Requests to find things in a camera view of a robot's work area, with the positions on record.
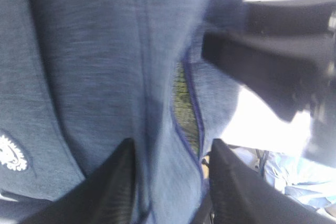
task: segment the white embroidered logo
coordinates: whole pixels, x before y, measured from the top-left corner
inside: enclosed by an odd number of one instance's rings
[[[27,169],[27,161],[20,149],[5,135],[0,137],[0,162],[10,170]]]

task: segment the black plastic part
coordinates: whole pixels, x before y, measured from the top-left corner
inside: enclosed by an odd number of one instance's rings
[[[326,33],[336,0],[287,0],[248,3],[247,31],[263,35]]]
[[[132,139],[116,151],[83,183],[22,224],[128,224],[135,188]]]
[[[313,61],[263,51],[225,34],[205,34],[202,55],[255,91],[286,121],[309,103],[310,93],[319,81]]]
[[[212,145],[209,178],[215,224],[334,223],[270,187],[220,139]]]

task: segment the blue garment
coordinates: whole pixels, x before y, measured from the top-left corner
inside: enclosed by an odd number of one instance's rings
[[[22,172],[0,166],[2,195],[18,201],[0,199],[0,220],[18,221],[63,196],[132,137],[133,222],[188,223],[203,195],[200,161],[233,113],[237,90],[201,59],[201,39],[209,27],[241,28],[242,0],[0,0],[0,7],[0,129],[28,159]],[[182,58],[200,156],[172,113]]]

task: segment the navy zipper trim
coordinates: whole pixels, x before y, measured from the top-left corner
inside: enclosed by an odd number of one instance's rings
[[[187,84],[187,88],[190,94],[190,101],[191,105],[193,107],[193,112],[195,115],[195,120],[197,124],[197,129],[198,129],[198,139],[200,141],[199,144],[199,151],[198,151],[198,162],[202,162],[203,158],[203,148],[204,148],[204,125],[203,125],[203,120],[202,120],[202,115],[201,115],[201,110],[199,109],[198,101],[197,101],[197,95],[193,83],[193,77],[191,73],[191,68],[190,68],[190,63],[188,62],[189,60],[189,51],[187,52],[186,56],[182,60],[183,64],[183,69],[184,69],[184,76]]]
[[[183,129],[181,128],[180,124],[178,123],[177,118],[176,118],[175,113],[174,113],[173,106],[171,106],[171,114],[172,114],[172,120],[173,120],[173,124],[175,126],[175,129],[176,129],[176,132],[177,132],[181,142],[183,143],[185,149],[187,150],[189,156],[195,162],[195,165],[196,165],[196,167],[197,167],[197,169],[200,173],[201,188],[203,189],[203,187],[204,187],[204,175],[203,175],[203,170],[202,170],[200,160],[198,159],[198,157],[195,155],[194,151],[192,150],[191,145],[190,145],[186,135],[184,134]]]

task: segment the zipper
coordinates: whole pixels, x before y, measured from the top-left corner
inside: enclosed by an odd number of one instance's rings
[[[205,138],[204,125],[203,125],[201,110],[199,109],[200,106],[198,105],[198,101],[197,101],[196,91],[195,91],[194,84],[193,84],[190,63],[188,62],[188,60],[189,60],[189,51],[187,52],[186,56],[182,60],[182,67],[184,70],[185,81],[186,81],[188,92],[190,95],[190,101],[191,101],[192,109],[193,109],[194,116],[195,116],[195,121],[197,124],[197,129],[198,129],[199,148],[198,148],[197,158],[198,158],[199,165],[201,166],[201,162],[203,158],[204,138]]]

